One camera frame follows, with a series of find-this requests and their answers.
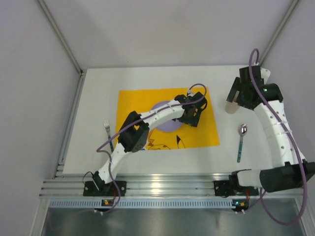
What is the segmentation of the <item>beige paper cup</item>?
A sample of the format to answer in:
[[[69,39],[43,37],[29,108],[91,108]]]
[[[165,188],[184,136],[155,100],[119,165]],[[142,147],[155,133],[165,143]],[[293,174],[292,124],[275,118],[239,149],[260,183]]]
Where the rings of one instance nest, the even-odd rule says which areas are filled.
[[[228,114],[234,114],[238,111],[239,105],[236,102],[227,102],[225,105],[225,111]]]

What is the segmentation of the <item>lilac plastic plate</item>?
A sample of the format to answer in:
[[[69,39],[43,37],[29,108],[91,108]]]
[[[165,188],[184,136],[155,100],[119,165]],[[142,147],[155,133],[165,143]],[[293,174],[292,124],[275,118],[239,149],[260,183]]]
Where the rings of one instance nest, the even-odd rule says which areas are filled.
[[[157,109],[163,105],[165,105],[166,103],[168,103],[168,101],[161,101],[156,103],[153,107],[152,110]],[[156,127],[157,130],[162,131],[162,132],[174,132],[177,131],[178,129],[180,129],[184,124],[177,121],[177,120],[169,120],[159,126]]]

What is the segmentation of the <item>spoon with green handle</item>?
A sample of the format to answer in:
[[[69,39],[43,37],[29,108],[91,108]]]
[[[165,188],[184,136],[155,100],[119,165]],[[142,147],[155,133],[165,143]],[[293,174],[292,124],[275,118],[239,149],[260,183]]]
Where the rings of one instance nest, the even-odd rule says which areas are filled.
[[[238,147],[237,162],[240,163],[241,155],[242,155],[242,148],[243,148],[243,139],[247,133],[247,125],[246,124],[240,125],[238,128],[238,133],[240,136],[240,140],[239,140],[239,147]]]

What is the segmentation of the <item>yellow Pikachu cloth placemat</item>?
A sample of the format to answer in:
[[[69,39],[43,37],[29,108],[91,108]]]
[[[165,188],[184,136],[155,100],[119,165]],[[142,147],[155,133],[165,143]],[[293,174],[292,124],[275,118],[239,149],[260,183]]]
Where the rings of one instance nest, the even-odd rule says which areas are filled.
[[[187,88],[164,88],[119,91],[116,132],[118,132],[132,111],[147,112],[161,101],[169,101],[177,95],[186,94]],[[162,132],[156,128],[149,132],[145,150],[169,150],[203,148],[220,144],[215,116],[209,94],[206,94],[207,108],[201,113],[197,127],[184,124],[174,132]]]

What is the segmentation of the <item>fork with green handle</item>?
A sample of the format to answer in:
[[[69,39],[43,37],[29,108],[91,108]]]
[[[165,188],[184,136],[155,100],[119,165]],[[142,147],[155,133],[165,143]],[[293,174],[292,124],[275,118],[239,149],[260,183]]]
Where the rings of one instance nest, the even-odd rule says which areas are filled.
[[[113,152],[114,151],[114,147],[113,147],[113,143],[112,143],[112,140],[111,140],[110,124],[109,124],[108,120],[105,120],[103,122],[103,124],[104,124],[104,128],[105,128],[105,131],[107,133],[108,140],[109,140],[109,145],[110,145],[111,152]]]

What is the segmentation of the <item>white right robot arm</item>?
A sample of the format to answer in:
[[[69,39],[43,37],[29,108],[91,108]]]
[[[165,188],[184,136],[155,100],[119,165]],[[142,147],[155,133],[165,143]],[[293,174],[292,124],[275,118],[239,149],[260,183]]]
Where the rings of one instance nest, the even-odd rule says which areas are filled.
[[[303,154],[296,155],[289,139],[292,131],[284,112],[283,96],[276,84],[266,84],[263,68],[256,65],[243,67],[235,78],[227,101],[235,101],[240,107],[254,111],[265,133],[272,157],[272,168],[265,170],[238,170],[229,175],[236,191],[246,187],[263,188],[266,192],[278,192],[303,187],[298,163],[309,180],[315,174],[314,162],[308,162]]]

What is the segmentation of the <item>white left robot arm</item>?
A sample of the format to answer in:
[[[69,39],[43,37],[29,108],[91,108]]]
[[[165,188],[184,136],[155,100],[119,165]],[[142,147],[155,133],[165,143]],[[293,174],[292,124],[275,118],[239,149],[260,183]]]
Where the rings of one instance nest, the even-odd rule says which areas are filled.
[[[119,132],[113,137],[118,141],[112,154],[103,149],[110,141],[105,142],[96,151],[109,156],[103,167],[93,174],[93,184],[101,192],[110,187],[123,159],[132,153],[142,150],[154,128],[171,120],[178,120],[183,124],[197,127],[200,116],[207,106],[206,94],[200,92],[178,95],[173,100],[145,113],[133,111],[129,113]]]

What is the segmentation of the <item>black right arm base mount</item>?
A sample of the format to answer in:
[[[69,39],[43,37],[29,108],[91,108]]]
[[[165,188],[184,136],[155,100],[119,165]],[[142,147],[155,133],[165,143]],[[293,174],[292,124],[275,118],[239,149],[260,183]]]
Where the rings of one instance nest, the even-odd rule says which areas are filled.
[[[258,196],[258,189],[255,187],[238,187],[232,185],[228,180],[213,181],[215,196],[227,198],[230,196]]]

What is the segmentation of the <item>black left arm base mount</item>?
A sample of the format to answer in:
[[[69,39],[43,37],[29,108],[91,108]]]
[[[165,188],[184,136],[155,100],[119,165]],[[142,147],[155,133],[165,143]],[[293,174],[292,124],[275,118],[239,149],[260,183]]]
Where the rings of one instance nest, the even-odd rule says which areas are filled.
[[[126,194],[126,181],[116,181],[121,196]],[[105,184],[103,187],[97,188],[93,181],[86,181],[83,196],[85,197],[118,197],[119,192],[114,183]]]

